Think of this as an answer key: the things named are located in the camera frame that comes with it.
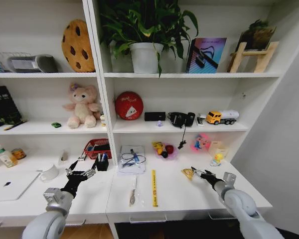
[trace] ruler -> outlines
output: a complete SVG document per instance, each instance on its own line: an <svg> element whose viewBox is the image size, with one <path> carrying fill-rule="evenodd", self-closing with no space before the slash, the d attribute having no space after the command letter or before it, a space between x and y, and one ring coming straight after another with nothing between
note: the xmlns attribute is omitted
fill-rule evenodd
<svg viewBox="0 0 299 239"><path fill-rule="evenodd" d="M157 204L157 190L156 190L156 171L151 171L151 185L153 189L153 207L158 207Z"/></svg>

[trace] wooden floor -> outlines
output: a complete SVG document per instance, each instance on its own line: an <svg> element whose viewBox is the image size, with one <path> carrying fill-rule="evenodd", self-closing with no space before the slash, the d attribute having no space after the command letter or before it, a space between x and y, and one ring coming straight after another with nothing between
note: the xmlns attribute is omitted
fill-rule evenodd
<svg viewBox="0 0 299 239"><path fill-rule="evenodd" d="M61 239L113 239L113 236L108 224L93 224L67 227Z"/></svg>

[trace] teddy bear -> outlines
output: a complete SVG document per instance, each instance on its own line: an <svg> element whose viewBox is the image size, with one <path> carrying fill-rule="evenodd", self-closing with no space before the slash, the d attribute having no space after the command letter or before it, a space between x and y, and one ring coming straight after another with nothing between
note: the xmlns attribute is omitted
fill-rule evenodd
<svg viewBox="0 0 299 239"><path fill-rule="evenodd" d="M73 103L63 105L63 108L74 112L67 122L69 128L77 128L81 123L87 128L95 127L96 119L100 119L99 105L94 102L97 97L96 88L94 86L81 87L72 83L68 94Z"/></svg>

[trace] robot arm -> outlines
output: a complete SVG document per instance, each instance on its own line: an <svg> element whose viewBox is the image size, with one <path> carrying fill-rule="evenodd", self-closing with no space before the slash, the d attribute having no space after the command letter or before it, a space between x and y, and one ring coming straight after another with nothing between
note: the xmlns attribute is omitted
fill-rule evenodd
<svg viewBox="0 0 299 239"><path fill-rule="evenodd" d="M44 192L43 195L48 202L46 212L26 226L22 239L59 239L61 237L65 228L65 219L69 214L79 184L96 173L96 160L92 168L85 172L73 171L77 162L66 169L69 181L64 188L48 188Z"/></svg>
<svg viewBox="0 0 299 239"><path fill-rule="evenodd" d="M226 172L223 181L210 171L203 172L193 167L192 170L212 185L228 212L238 219L245 239L283 239L278 230L260 215L252 197L234 188L236 175Z"/></svg>

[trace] toy truck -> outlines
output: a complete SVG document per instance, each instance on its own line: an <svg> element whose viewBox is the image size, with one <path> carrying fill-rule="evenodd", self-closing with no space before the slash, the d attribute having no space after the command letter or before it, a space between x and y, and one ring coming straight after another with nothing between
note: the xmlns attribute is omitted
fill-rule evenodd
<svg viewBox="0 0 299 239"><path fill-rule="evenodd" d="M208 113L206 121L214 125L220 123L234 124L238 117L239 113L237 111L211 111Z"/></svg>

